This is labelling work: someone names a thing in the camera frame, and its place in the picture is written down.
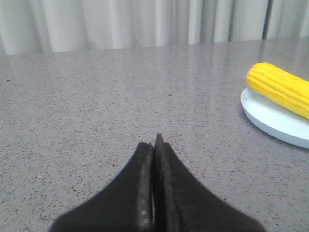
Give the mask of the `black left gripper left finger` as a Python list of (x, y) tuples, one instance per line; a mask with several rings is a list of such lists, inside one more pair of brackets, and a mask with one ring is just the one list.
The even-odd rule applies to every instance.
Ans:
[(153, 146), (139, 143), (123, 170), (99, 193), (64, 213), (51, 232), (152, 232)]

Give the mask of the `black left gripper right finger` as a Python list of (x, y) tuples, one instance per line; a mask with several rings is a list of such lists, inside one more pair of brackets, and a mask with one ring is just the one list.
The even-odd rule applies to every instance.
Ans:
[(154, 144), (154, 229), (157, 232), (264, 232), (256, 219), (203, 186), (169, 143)]

